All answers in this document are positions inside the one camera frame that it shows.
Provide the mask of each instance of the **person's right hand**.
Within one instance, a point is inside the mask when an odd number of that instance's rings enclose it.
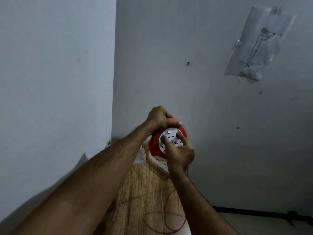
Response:
[[[180,132],[176,134],[176,137],[182,141],[183,146],[175,147],[166,137],[163,136],[161,138],[161,141],[165,146],[167,167],[170,176],[173,174],[184,173],[195,157],[194,148],[190,145],[188,139]]]

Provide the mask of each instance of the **red cable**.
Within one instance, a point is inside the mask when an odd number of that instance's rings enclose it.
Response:
[[[187,219],[185,218],[185,221],[183,222],[182,226],[181,226],[179,229],[171,229],[171,228],[167,225],[166,219],[165,219],[165,215],[166,215],[165,208],[166,208],[167,201],[168,201],[168,199],[170,198],[170,195],[171,195],[175,190],[176,190],[176,189],[173,189],[173,190],[171,191],[171,193],[167,196],[166,200],[165,200],[165,204],[164,204],[164,223],[165,223],[166,227],[167,227],[170,231],[177,233],[177,232],[179,232],[179,231],[184,227],[184,225],[185,225]]]

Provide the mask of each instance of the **wood grain surface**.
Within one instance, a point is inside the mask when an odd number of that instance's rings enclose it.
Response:
[[[164,223],[163,210],[165,200],[174,186],[168,174],[149,159],[147,146],[144,149],[147,162],[132,166],[95,235],[153,235],[171,232]],[[178,229],[183,224],[185,215],[176,191],[168,200],[166,212],[167,225],[171,229]]]

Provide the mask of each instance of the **forearm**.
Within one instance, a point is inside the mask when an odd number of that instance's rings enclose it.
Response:
[[[192,234],[238,233],[213,209],[185,173],[171,175]]]
[[[71,174],[16,230],[23,234],[91,234],[151,129],[144,123]]]

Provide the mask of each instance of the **clear plastic container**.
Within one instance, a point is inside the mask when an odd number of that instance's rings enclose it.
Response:
[[[133,162],[133,165],[139,165],[143,163],[146,163],[146,153],[143,147],[141,146],[139,152],[137,153],[135,161]]]

